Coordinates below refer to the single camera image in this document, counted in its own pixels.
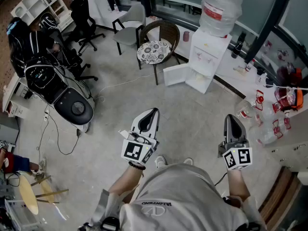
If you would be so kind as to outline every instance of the bookshelf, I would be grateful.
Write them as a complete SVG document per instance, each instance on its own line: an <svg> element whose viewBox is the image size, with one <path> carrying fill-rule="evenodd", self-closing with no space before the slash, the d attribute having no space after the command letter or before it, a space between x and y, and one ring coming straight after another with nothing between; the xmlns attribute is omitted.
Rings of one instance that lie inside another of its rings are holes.
<svg viewBox="0 0 308 231"><path fill-rule="evenodd" d="M11 15L20 17L30 25L43 13L50 12L59 23L60 30L64 30L73 19L63 0L22 0L12 11Z"/></svg>

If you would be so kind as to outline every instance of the black office chair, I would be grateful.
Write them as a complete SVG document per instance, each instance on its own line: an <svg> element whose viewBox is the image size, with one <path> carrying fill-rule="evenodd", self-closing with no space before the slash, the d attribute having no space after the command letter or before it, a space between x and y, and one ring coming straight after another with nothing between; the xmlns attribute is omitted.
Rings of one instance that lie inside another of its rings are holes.
<svg viewBox="0 0 308 231"><path fill-rule="evenodd" d="M71 9L71 16L76 24L76 28L70 35L70 38L75 42L83 39L78 42L79 45L82 45L78 51L78 56L81 56L80 52L87 43L89 43L94 48L94 51L97 51L97 48L94 46L91 40L100 36L105 37L105 34L95 34L97 26L95 20L90 17L88 0L74 0L71 4Z"/></svg>
<svg viewBox="0 0 308 231"><path fill-rule="evenodd" d="M85 80L85 79L94 79L98 80L96 76L81 76L85 68L90 68L90 64L85 64L81 66L82 59L77 56L75 49L69 49L65 43L60 30L57 28L57 22L54 19L53 15L50 13L45 13L40 18L40 27L41 31L44 32L47 36L54 39L60 46L61 51L54 56L57 60L64 66L69 67L69 71L74 75L75 80Z"/></svg>

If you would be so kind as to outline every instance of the brick wall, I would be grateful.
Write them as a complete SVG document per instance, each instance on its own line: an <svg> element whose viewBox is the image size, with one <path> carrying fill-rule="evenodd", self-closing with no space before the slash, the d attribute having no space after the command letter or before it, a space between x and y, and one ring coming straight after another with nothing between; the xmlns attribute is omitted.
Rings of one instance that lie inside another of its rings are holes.
<svg viewBox="0 0 308 231"><path fill-rule="evenodd" d="M0 2L0 110L2 111L3 87L10 83L15 71L10 61L10 48L6 28L13 18L11 11L21 0L2 0ZM72 0L63 0L69 8Z"/></svg>

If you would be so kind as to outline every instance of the shoe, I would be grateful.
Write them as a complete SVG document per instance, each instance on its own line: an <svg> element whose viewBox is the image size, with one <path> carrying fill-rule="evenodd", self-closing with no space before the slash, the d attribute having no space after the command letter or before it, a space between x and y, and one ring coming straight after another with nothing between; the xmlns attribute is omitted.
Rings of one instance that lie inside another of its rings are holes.
<svg viewBox="0 0 308 231"><path fill-rule="evenodd" d="M43 157L43 159L39 162L39 165L42 167L42 171L46 172L46 167L47 167L47 159L46 157Z"/></svg>
<svg viewBox="0 0 308 231"><path fill-rule="evenodd" d="M45 177L45 173L43 172L43 173L37 174L37 175L34 177L34 179L35 179L36 181L38 181L38 180L43 179L44 177Z"/></svg>
<svg viewBox="0 0 308 231"><path fill-rule="evenodd" d="M165 158L161 155L156 158L155 163L157 168L167 165Z"/></svg>
<svg viewBox="0 0 308 231"><path fill-rule="evenodd" d="M193 160L189 157L189 158L185 159L184 163L189 164L189 165L193 165Z"/></svg>

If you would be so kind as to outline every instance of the gray t-shirt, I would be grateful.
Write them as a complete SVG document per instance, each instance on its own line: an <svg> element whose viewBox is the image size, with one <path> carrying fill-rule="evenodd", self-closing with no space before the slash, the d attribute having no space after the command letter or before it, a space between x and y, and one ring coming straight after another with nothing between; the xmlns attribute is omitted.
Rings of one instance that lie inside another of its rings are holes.
<svg viewBox="0 0 308 231"><path fill-rule="evenodd" d="M195 166L160 168L137 190L130 204L122 202L127 194L106 199L105 217L117 216L121 231L236 231L250 222L266 230L252 197L241 208L225 203L209 175Z"/></svg>

